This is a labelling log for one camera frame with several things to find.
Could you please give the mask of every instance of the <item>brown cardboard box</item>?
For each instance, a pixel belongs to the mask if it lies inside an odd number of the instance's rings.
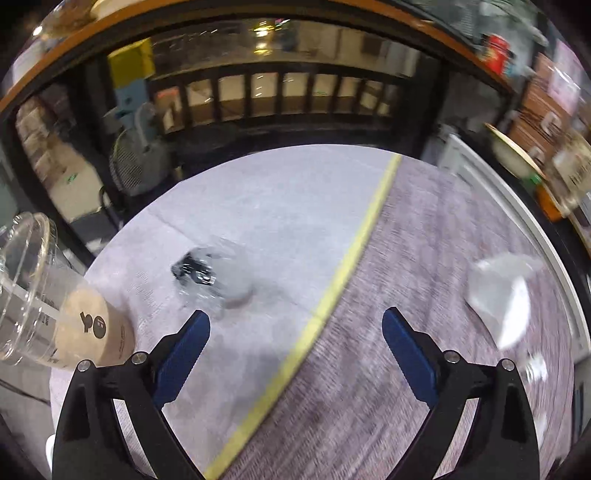
[[[538,55],[535,71],[537,75],[527,88],[519,118],[513,122],[509,137],[542,167],[556,152],[570,125],[570,115],[546,93],[553,71],[552,61]]]

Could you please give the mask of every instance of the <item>purple wood grain surface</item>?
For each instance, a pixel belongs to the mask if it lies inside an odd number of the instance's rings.
[[[500,352],[466,304],[471,262],[503,252],[539,257],[492,201],[437,168],[403,159],[360,263],[324,331],[261,427],[225,472],[230,479],[384,479],[427,415],[381,333],[397,306],[442,349],[495,365],[541,352],[546,382],[525,386],[534,416],[546,414],[544,478],[570,447],[573,361],[558,286],[546,267],[528,280],[527,333]],[[470,400],[438,475],[453,469],[468,433]]]

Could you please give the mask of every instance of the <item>crumpled plastic wrapper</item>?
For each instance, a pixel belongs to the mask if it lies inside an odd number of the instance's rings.
[[[223,238],[193,248],[170,270],[185,303],[214,316],[222,316],[223,309],[240,307],[252,297],[252,269],[245,249]]]

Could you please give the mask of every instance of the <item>metal screw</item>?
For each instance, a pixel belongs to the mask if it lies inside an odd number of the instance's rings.
[[[134,353],[131,357],[131,363],[134,365],[141,365],[148,359],[148,354],[146,352],[137,352]]]
[[[82,362],[78,364],[78,371],[80,372],[86,372],[89,368],[90,360],[82,360]]]
[[[508,372],[515,368],[515,364],[508,358],[504,358],[503,360],[501,360],[501,366]]]
[[[454,350],[448,350],[443,354],[443,358],[445,358],[446,362],[450,362],[451,364],[456,364],[460,361],[460,354]]]

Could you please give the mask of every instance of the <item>black logo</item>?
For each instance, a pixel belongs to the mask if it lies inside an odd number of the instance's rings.
[[[92,327],[92,333],[99,339],[107,333],[107,325],[102,317],[95,317],[93,320],[92,315],[84,315],[84,312],[80,312],[80,318],[84,324],[84,333],[88,333],[90,327]]]

